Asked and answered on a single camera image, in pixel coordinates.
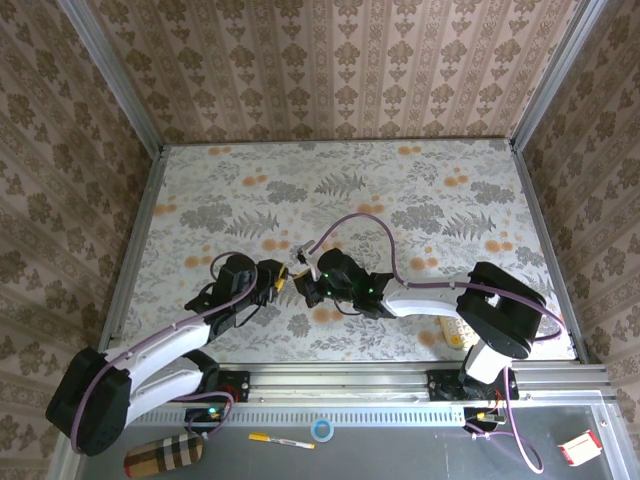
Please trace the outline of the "cream calculator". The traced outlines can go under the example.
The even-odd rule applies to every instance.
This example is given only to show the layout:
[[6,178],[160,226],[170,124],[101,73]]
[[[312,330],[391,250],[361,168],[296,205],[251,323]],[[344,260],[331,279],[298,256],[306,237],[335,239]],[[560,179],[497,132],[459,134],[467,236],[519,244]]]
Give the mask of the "cream calculator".
[[445,341],[452,349],[467,350],[480,339],[478,334],[461,318],[439,316],[438,320]]

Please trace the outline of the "small black controller board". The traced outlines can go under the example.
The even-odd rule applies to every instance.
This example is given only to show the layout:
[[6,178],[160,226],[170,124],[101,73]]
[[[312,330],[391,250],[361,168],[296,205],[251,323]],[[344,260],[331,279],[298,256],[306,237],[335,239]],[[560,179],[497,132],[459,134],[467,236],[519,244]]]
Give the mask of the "small black controller board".
[[494,432],[507,423],[506,415],[498,407],[463,409],[465,424],[463,428],[469,433],[484,434]]
[[217,406],[189,408],[184,416],[185,428],[195,434],[209,433],[221,424],[226,411],[225,407]]

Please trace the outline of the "yellow and white marker pen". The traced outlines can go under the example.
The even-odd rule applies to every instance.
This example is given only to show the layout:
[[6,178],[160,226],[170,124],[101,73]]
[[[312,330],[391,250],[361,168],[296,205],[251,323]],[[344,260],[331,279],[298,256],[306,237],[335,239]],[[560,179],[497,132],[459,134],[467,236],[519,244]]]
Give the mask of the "yellow and white marker pen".
[[314,450],[315,449],[315,444],[314,443],[309,443],[309,442],[302,442],[302,441],[297,441],[297,440],[290,440],[290,439],[284,439],[284,438],[280,438],[280,437],[274,437],[274,436],[270,436],[264,433],[258,433],[258,432],[252,432],[249,434],[248,439],[251,441],[256,441],[256,442],[263,442],[263,443],[272,443],[272,444],[278,444],[278,445],[283,445],[283,446],[291,446],[291,447],[295,447],[295,448],[302,448],[302,449],[306,449],[306,450]]

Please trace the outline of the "plaid fabric pouch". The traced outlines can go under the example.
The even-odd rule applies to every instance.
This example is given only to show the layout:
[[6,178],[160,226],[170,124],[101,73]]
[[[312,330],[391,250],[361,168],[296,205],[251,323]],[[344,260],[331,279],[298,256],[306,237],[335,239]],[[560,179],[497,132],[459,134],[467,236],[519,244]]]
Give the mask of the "plaid fabric pouch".
[[149,442],[127,452],[124,473],[139,479],[187,467],[200,461],[203,450],[203,439],[192,433]]

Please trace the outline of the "red and white box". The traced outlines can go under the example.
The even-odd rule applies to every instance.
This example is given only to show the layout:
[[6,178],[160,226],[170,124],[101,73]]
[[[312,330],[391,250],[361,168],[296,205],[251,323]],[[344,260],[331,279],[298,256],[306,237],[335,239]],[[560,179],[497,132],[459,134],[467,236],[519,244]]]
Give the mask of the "red and white box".
[[558,446],[569,466],[577,467],[598,457],[603,450],[601,441],[592,430],[586,430],[577,437]]

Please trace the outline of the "long aluminium base rail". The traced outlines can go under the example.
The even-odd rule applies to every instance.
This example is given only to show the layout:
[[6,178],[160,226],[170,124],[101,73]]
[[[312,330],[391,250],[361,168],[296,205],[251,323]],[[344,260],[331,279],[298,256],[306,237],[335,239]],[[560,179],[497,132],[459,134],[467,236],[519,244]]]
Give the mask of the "long aluminium base rail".
[[[429,400],[429,375],[459,362],[227,363],[223,371],[248,371],[248,404],[403,405]],[[529,406],[550,401],[578,404],[613,401],[616,389],[606,368],[577,361],[520,361],[512,366],[520,399]]]

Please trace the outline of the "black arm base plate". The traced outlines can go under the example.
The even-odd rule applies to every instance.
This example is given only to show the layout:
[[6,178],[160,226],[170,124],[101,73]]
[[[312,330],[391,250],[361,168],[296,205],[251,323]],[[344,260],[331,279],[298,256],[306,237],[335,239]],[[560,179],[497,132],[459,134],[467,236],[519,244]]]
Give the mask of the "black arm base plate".
[[246,403],[250,393],[248,371],[218,371],[203,376],[200,385],[192,393],[173,399],[173,402],[233,401]]
[[432,401],[474,401],[499,400],[509,394],[511,399],[519,399],[519,390],[514,372],[509,369],[508,380],[499,373],[489,384],[471,378],[462,371],[438,369],[427,372],[427,390]]

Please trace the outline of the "aluminium table side rail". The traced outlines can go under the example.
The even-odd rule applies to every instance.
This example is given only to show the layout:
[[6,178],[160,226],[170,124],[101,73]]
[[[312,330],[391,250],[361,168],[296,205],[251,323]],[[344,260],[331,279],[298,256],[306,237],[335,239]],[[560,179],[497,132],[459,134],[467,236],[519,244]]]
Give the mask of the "aluminium table side rail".
[[147,235],[163,184],[169,150],[168,146],[162,146],[151,164],[98,344],[100,350],[106,350],[112,341],[118,342],[122,338]]
[[583,364],[590,362],[589,354],[584,342],[578,319],[575,315],[571,300],[562,277],[562,272],[555,255],[551,238],[545,223],[543,213],[541,211],[534,185],[529,175],[526,162],[522,152],[517,148],[513,141],[509,142],[514,164],[516,166],[524,195],[527,199],[533,223],[540,241],[542,253],[544,255],[548,272],[554,286],[554,292],[559,302],[559,310],[563,314],[565,324],[568,327],[569,337],[572,339],[574,350],[578,360]]

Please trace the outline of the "aluminium frame post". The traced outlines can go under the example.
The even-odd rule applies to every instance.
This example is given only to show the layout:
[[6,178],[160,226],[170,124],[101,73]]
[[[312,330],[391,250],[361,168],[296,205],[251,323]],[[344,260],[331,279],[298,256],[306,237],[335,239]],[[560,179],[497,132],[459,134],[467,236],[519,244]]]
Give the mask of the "aluminium frame post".
[[101,28],[97,16],[91,11],[87,0],[59,0],[89,56],[99,69],[114,97],[134,128],[139,140],[151,157],[155,157],[163,146],[160,134],[129,80],[122,60],[110,44]]
[[531,139],[551,101],[601,16],[608,0],[580,0],[540,81],[511,135],[514,151],[522,151]]

